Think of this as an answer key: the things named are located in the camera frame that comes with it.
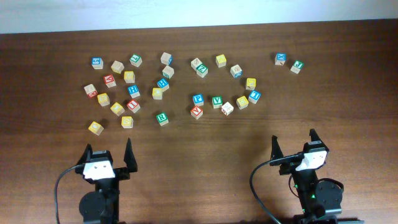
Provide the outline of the blue I block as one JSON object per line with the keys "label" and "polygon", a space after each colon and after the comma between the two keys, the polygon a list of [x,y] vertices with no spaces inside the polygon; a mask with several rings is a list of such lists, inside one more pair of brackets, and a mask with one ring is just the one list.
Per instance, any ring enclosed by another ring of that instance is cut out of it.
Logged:
{"label": "blue I block", "polygon": [[261,97],[261,93],[259,93],[256,90],[253,90],[252,92],[250,92],[250,94],[248,96],[248,101],[253,104],[256,104],[260,97]]}

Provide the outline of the plain wooden block centre top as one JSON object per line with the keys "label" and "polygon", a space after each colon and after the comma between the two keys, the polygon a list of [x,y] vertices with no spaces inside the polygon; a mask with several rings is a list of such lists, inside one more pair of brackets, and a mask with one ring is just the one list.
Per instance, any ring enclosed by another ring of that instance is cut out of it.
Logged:
{"label": "plain wooden block centre top", "polygon": [[194,69],[194,71],[197,70],[197,68],[202,64],[201,60],[199,58],[195,58],[190,62],[191,67]]}

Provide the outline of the green R block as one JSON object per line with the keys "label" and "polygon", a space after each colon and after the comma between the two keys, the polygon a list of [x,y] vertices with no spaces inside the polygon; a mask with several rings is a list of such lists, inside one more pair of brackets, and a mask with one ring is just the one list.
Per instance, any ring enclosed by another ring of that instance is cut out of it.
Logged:
{"label": "green R block", "polygon": [[164,112],[157,114],[156,119],[160,126],[163,126],[169,122],[169,119],[168,119],[166,113],[164,113]]}

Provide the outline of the wooden block green side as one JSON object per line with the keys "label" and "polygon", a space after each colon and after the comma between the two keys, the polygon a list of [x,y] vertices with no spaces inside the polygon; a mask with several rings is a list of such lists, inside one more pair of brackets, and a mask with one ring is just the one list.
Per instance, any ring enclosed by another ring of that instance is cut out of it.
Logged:
{"label": "wooden block green side", "polygon": [[170,67],[169,65],[166,65],[164,67],[164,69],[162,70],[162,74],[165,78],[172,78],[172,76],[174,75],[174,69],[172,67]]}

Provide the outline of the blue P block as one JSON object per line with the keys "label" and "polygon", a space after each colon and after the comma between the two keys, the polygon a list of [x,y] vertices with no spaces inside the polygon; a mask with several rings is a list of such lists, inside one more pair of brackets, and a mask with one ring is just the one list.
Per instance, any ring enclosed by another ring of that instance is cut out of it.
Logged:
{"label": "blue P block", "polygon": [[204,97],[202,94],[193,95],[193,103],[195,106],[204,105]]}

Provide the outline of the yellow S block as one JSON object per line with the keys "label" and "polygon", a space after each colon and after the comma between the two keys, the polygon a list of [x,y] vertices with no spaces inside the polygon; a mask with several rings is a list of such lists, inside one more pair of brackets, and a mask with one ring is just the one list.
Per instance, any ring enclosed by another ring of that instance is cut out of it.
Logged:
{"label": "yellow S block", "polygon": [[121,119],[121,126],[125,129],[131,129],[134,127],[134,120],[131,116],[123,116]]}
{"label": "yellow S block", "polygon": [[98,103],[101,106],[107,106],[110,104],[110,99],[107,93],[97,95]]}

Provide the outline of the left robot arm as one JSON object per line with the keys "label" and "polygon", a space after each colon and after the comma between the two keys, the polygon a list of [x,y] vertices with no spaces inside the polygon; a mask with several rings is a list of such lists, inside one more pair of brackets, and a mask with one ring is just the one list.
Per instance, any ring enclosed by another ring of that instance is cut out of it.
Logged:
{"label": "left robot arm", "polygon": [[128,139],[124,153],[124,167],[114,168],[109,151],[93,151],[87,145],[77,162],[75,172],[95,186],[94,191],[85,194],[79,203],[79,212],[84,223],[119,223],[119,183],[129,180],[137,172],[137,162]]}

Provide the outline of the yellow block bottom left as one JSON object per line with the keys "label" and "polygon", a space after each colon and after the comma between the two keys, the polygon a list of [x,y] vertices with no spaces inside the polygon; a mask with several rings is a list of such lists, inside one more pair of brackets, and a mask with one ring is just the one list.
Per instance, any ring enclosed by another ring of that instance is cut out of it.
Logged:
{"label": "yellow block bottom left", "polygon": [[91,131],[93,134],[99,136],[103,132],[104,127],[96,121],[93,121],[89,125],[88,130]]}

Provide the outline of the blue H block centre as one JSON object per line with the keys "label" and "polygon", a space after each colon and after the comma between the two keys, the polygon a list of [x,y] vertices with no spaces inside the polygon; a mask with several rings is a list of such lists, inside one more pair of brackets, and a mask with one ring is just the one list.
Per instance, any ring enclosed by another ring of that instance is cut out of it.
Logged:
{"label": "blue H block centre", "polygon": [[162,89],[162,92],[165,92],[169,89],[169,83],[165,78],[162,78],[157,82],[157,86]]}

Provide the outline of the wooden block blue D front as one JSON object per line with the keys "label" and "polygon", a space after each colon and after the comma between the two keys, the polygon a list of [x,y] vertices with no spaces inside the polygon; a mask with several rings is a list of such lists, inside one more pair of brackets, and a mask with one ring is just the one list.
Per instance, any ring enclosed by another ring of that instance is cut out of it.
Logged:
{"label": "wooden block blue D front", "polygon": [[233,65],[230,69],[230,73],[233,78],[239,78],[243,74],[243,70],[239,65]]}

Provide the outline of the red I block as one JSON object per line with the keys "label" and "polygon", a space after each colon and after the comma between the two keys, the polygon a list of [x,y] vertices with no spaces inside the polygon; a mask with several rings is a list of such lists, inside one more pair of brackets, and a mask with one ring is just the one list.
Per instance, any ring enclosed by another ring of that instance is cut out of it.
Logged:
{"label": "red I block", "polygon": [[133,113],[137,113],[141,106],[136,100],[131,100],[127,103],[127,107],[129,110],[131,110]]}

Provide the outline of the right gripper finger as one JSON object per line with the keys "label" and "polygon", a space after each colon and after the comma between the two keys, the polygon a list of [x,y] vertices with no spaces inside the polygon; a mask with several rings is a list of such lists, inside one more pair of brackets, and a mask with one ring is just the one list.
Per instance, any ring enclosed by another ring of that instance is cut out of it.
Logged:
{"label": "right gripper finger", "polygon": [[315,129],[309,130],[309,136],[310,136],[310,142],[308,142],[309,145],[324,144],[324,142],[320,139]]}
{"label": "right gripper finger", "polygon": [[277,136],[272,136],[272,143],[271,143],[271,160],[281,159],[283,158],[282,150],[279,146]]}

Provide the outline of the blue h block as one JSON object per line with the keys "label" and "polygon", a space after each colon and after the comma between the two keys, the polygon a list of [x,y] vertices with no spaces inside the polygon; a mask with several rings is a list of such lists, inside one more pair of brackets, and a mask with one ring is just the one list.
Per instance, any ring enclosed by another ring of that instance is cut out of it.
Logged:
{"label": "blue h block", "polygon": [[162,92],[165,92],[169,89],[169,83],[165,78],[162,78],[157,82],[157,86],[162,89]]}
{"label": "blue h block", "polygon": [[139,92],[139,89],[138,89],[137,85],[129,86],[129,87],[127,88],[127,90],[128,90],[128,92],[129,92],[131,98],[137,98],[138,96],[141,95],[140,92]]}

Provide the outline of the white wooden picture block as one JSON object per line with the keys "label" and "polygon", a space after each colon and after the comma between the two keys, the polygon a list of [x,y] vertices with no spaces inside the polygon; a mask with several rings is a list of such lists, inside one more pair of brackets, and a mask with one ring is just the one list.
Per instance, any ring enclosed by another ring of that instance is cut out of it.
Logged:
{"label": "white wooden picture block", "polygon": [[222,105],[221,107],[221,112],[225,115],[228,116],[231,114],[234,110],[233,105],[230,102],[226,102],[225,104]]}

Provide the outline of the wooden block blue D side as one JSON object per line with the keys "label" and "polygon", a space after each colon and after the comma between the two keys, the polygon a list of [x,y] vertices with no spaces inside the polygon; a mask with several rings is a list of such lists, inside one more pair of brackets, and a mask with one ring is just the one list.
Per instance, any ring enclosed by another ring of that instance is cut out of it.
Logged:
{"label": "wooden block blue D side", "polygon": [[164,65],[171,65],[172,60],[173,60],[172,55],[167,52],[164,52],[160,58],[161,63]]}

